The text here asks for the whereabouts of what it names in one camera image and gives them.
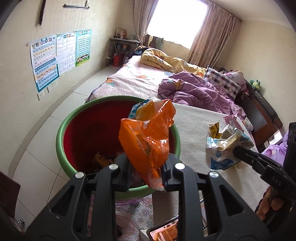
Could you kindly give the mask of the person's right hand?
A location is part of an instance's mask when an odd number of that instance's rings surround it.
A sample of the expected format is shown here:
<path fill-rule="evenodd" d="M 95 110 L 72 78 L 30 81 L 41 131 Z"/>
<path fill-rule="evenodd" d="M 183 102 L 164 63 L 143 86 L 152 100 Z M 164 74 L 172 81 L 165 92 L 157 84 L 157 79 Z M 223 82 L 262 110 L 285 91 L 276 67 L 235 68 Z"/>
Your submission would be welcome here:
<path fill-rule="evenodd" d="M 273 188 L 270 186 L 266 189 L 266 192 L 264 193 L 262 200 L 260 201 L 258 207 L 255 210 L 256 215 L 259 217 L 261 221 L 264 221 L 270 209 L 277 211 L 282 207 L 284 203 L 284 201 L 278 197 L 271 197 L 272 190 Z"/>

